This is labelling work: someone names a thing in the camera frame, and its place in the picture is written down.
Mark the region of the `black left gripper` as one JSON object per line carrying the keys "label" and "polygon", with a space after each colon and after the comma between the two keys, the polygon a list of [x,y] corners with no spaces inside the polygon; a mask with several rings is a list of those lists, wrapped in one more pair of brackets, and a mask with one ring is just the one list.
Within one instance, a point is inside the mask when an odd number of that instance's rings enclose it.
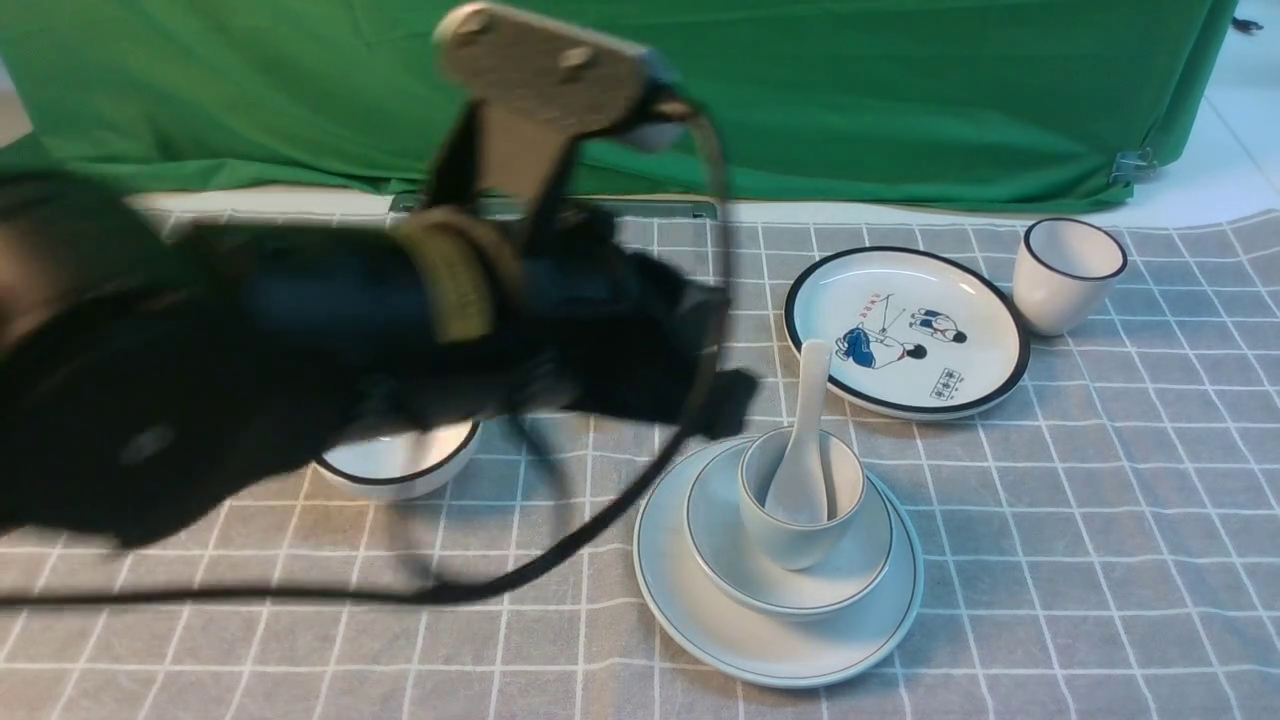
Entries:
{"label": "black left gripper", "polygon": [[431,324],[404,354],[398,413],[421,427],[554,410],[741,433],[759,380],[721,365],[731,292],[614,241],[602,213],[527,251],[509,224],[451,208],[393,238],[422,277]]}

